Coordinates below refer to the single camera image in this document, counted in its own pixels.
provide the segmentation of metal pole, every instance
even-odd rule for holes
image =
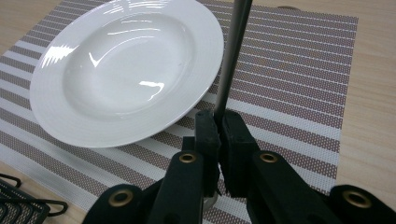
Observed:
[[[233,2],[233,15],[230,30],[227,34],[227,44],[221,66],[218,96],[214,111],[214,118],[218,127],[221,126],[231,84],[233,83],[233,73],[248,23],[251,4],[252,0],[235,0]]]

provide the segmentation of striped placemat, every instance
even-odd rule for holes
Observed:
[[[29,104],[35,65],[67,24],[104,2],[63,0],[0,57],[0,160],[87,211],[108,187],[132,183],[144,189],[162,178],[182,136],[193,136],[194,114],[213,108],[219,81],[186,117],[135,144],[87,149],[49,136]],[[200,2],[227,34],[233,5]],[[228,103],[261,149],[282,154],[313,189],[325,193],[336,176],[357,23],[346,16],[253,6]],[[222,180],[219,188],[225,191]],[[205,212],[205,222],[250,219],[244,200],[223,196]]]

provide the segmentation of wooden table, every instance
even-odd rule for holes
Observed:
[[[0,1],[3,54],[61,0]],[[255,5],[291,6],[359,18],[336,182],[367,189],[396,210],[396,2],[393,0],[255,0]],[[22,179],[37,198],[61,199],[33,179],[0,162],[1,173]],[[47,223],[80,223],[85,212],[71,205]]]

